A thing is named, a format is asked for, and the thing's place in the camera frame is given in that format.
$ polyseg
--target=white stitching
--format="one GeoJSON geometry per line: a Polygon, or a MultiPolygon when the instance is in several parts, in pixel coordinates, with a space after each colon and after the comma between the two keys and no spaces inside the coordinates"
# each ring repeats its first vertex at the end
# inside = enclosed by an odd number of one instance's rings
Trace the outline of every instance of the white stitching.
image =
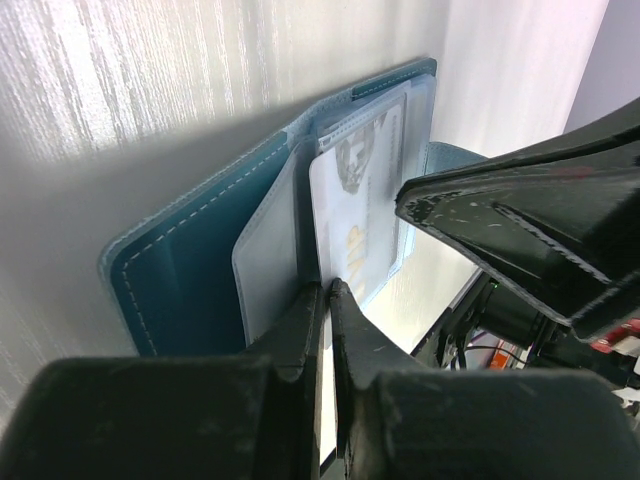
{"type": "Polygon", "coordinates": [[[151,350],[153,350],[153,354],[154,355],[158,355],[158,351],[156,350],[156,346],[153,343],[153,340],[151,338],[151,334],[149,333],[149,330],[147,329],[146,324],[144,323],[144,317],[142,316],[142,312],[140,311],[140,307],[138,306],[138,302],[136,300],[135,294],[133,293],[133,289],[131,288],[131,283],[129,283],[129,277],[127,276],[127,268],[129,268],[129,266],[133,263],[133,261],[135,259],[137,259],[142,253],[150,250],[155,244],[161,242],[163,239],[165,239],[167,236],[169,236],[171,233],[173,233],[174,231],[176,231],[180,226],[184,225],[185,223],[187,223],[187,220],[195,217],[199,212],[203,211],[206,207],[208,207],[209,205],[211,205],[212,203],[214,203],[217,199],[219,199],[222,195],[224,195],[227,191],[231,190],[234,186],[236,186],[238,183],[240,183],[242,180],[244,180],[245,178],[247,178],[249,176],[249,174],[255,172],[258,167],[260,167],[261,165],[263,165],[267,160],[269,160],[271,157],[275,156],[280,150],[282,150],[287,144],[283,143],[282,145],[280,145],[280,147],[278,147],[276,150],[274,150],[273,152],[271,152],[269,155],[267,155],[262,161],[260,161],[260,163],[258,163],[256,166],[254,166],[251,170],[249,170],[247,173],[245,173],[242,177],[240,177],[238,180],[236,180],[235,182],[233,182],[231,185],[229,185],[227,188],[225,188],[224,190],[222,190],[220,193],[218,193],[216,196],[214,196],[213,198],[211,198],[206,204],[204,204],[202,207],[200,207],[198,210],[192,212],[189,214],[188,218],[183,218],[182,220],[180,220],[176,225],[173,225],[171,228],[169,228],[166,232],[164,232],[163,234],[161,234],[158,238],[156,238],[153,242],[149,243],[148,245],[146,245],[142,250],[140,250],[139,252],[134,253],[133,255],[131,255],[131,257],[129,258],[129,260],[127,260],[124,265],[122,266],[122,278],[124,280],[124,284],[127,287],[127,291],[129,292],[129,296],[131,297],[131,303],[133,305],[133,308],[136,310],[136,314],[138,315],[138,318],[140,319],[140,325],[142,326],[142,329],[144,330],[145,336],[147,337],[147,341],[149,342],[149,346],[151,347],[151,350]]]}
{"type": "Polygon", "coordinates": [[[358,98],[363,97],[363,96],[367,95],[368,93],[377,92],[378,90],[381,90],[382,88],[386,87],[390,83],[395,83],[398,80],[402,80],[403,78],[415,76],[416,73],[421,72],[421,71],[426,70],[426,69],[427,69],[427,67],[422,67],[422,68],[418,68],[417,70],[414,70],[412,72],[405,73],[404,75],[400,75],[399,77],[394,77],[394,78],[392,78],[391,80],[389,80],[387,82],[384,82],[384,83],[382,83],[380,85],[376,85],[375,87],[370,88],[369,90],[365,90],[364,92],[360,92],[359,94],[357,94],[353,98],[355,98],[357,100],[358,98]]]}

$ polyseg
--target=wallet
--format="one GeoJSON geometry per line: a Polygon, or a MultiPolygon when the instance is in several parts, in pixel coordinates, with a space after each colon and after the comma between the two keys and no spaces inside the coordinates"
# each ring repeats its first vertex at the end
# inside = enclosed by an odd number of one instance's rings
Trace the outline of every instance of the wallet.
{"type": "MultiPolygon", "coordinates": [[[[264,333],[300,287],[317,280],[313,218],[304,193],[317,153],[314,119],[424,75],[433,78],[435,95],[436,65],[419,59],[320,100],[107,246],[101,274],[140,355],[236,353],[264,333]],[[260,221],[265,215],[268,221],[260,221]],[[274,248],[261,250],[256,242],[274,248]],[[247,324],[243,318],[257,320],[247,324]]],[[[484,160],[429,142],[433,95],[423,130],[411,134],[424,148],[411,154],[409,176],[484,160]]],[[[403,228],[406,258],[415,231],[403,228]]]]}

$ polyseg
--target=white wooden surface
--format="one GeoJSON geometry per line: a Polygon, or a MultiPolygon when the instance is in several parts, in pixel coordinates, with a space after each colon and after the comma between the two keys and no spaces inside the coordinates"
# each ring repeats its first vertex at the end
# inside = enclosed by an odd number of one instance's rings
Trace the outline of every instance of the white wooden surface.
{"type": "MultiPolygon", "coordinates": [[[[5,0],[0,430],[54,358],[132,355],[102,248],[321,94],[440,61],[433,138],[562,132],[606,0],[5,0]]],[[[370,315],[405,348],[473,266],[420,236],[370,315]]]]}

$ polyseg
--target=blue wallet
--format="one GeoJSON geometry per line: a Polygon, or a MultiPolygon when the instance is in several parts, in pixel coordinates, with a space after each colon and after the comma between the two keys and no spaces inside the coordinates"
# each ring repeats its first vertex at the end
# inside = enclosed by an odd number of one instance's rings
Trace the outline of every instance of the blue wallet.
{"type": "MultiPolygon", "coordinates": [[[[139,353],[217,355],[244,349],[232,251],[291,151],[319,113],[425,74],[435,77],[435,60],[418,60],[319,101],[108,246],[100,268],[139,353]]],[[[428,138],[429,129],[424,135],[428,138]]],[[[430,143],[426,151],[426,174],[484,160],[441,143],[430,143]]]]}

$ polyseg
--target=leather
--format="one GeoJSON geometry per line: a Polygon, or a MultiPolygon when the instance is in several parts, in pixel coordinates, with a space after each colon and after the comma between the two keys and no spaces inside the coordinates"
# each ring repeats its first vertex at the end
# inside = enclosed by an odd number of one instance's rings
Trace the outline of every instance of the leather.
{"type": "MultiPolygon", "coordinates": [[[[229,167],[205,180],[107,247],[101,269],[141,355],[209,355],[245,347],[231,254],[291,149],[319,112],[421,74],[421,59],[316,103],[229,167]]],[[[428,165],[478,158],[429,149],[428,165]]]]}

